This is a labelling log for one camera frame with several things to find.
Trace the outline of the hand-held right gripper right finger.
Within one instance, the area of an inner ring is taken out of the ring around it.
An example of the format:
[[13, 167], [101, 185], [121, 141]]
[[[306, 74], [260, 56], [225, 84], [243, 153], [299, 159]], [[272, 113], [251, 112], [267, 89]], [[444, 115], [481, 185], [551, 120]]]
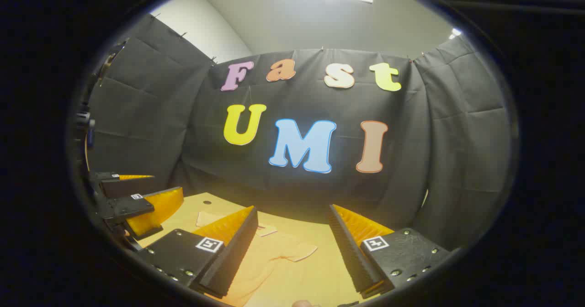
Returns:
[[411, 286], [451, 255], [413, 228], [392, 230], [339, 205], [330, 205], [328, 219], [362, 298]]

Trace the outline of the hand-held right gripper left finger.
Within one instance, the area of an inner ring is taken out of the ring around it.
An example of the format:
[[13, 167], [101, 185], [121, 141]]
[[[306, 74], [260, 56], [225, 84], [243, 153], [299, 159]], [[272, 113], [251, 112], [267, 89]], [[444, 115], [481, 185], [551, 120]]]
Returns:
[[188, 232], [175, 229], [138, 252], [138, 257], [190, 290], [223, 298], [258, 227], [254, 206]]

